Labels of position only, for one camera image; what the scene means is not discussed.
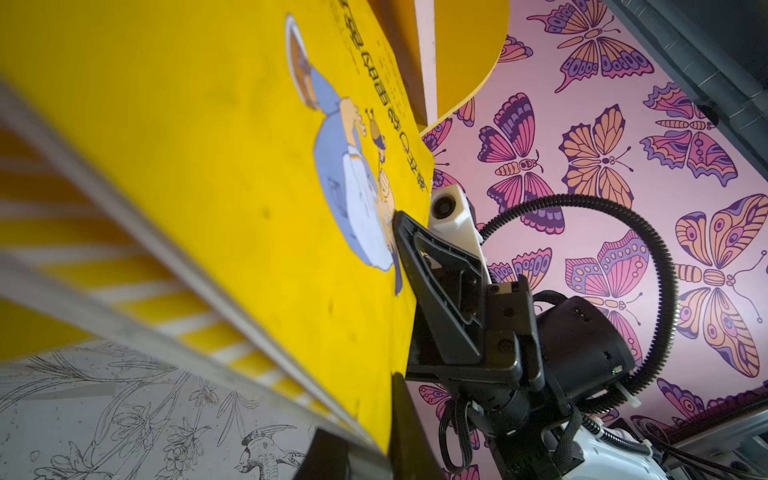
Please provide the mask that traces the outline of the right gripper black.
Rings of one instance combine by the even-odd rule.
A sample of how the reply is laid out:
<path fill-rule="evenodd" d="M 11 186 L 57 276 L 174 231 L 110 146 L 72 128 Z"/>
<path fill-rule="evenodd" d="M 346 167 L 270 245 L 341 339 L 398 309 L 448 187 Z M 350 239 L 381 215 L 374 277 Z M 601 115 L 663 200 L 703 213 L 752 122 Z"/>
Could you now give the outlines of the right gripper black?
<path fill-rule="evenodd" d="M 445 471 L 469 471 L 475 431 L 505 479 L 562 479 L 585 465 L 583 401 L 636 366 L 606 314 L 582 297 L 532 294 L 525 279 L 487 286 L 476 255 L 403 211 L 393 227 L 417 300 L 406 377 L 445 391 Z"/>

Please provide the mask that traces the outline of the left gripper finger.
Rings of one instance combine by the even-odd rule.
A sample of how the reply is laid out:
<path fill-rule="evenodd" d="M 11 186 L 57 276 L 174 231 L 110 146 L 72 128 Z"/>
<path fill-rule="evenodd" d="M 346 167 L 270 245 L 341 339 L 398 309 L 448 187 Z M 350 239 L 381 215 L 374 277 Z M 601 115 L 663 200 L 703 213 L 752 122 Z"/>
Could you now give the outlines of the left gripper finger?
<path fill-rule="evenodd" d="M 399 480 L 442 480 L 442 470 L 401 373 L 392 375 L 392 427 L 388 457 L 393 478 Z"/>

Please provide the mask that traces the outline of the yellow book with orange figure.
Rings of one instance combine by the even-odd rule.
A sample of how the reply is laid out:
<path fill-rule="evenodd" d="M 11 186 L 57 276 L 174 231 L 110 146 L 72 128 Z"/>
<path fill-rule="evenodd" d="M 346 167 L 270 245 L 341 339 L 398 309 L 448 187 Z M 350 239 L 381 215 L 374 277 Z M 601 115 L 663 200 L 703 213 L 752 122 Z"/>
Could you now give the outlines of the yellow book with orange figure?
<path fill-rule="evenodd" d="M 1 293 L 376 451 L 433 160 L 366 1 L 5 1 Z"/>

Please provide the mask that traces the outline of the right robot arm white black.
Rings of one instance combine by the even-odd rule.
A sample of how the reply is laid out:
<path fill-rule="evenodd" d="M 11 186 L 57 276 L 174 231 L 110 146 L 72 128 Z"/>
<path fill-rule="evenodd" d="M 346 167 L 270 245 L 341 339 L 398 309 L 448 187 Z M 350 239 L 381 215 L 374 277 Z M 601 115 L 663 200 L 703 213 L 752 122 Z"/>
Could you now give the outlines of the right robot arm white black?
<path fill-rule="evenodd" d="M 481 260 L 394 218 L 398 255 L 417 299 L 406 376 L 446 394 L 438 441 L 453 475 L 473 468 L 472 434 L 503 479 L 661 479 L 648 442 L 606 428 L 592 395 L 624 392 L 635 365 L 607 316 L 578 296 L 541 292 L 524 276 L 491 282 Z"/>

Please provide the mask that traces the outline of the yellow shelf with blue board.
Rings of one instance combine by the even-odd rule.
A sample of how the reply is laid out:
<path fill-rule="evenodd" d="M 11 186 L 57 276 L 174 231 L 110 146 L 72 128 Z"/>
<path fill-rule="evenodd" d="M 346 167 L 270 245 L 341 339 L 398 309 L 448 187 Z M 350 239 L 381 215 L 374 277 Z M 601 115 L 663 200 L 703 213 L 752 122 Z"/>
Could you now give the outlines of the yellow shelf with blue board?
<path fill-rule="evenodd" d="M 508 33 L 508 1 L 371 1 L 421 132 L 487 82 Z"/>

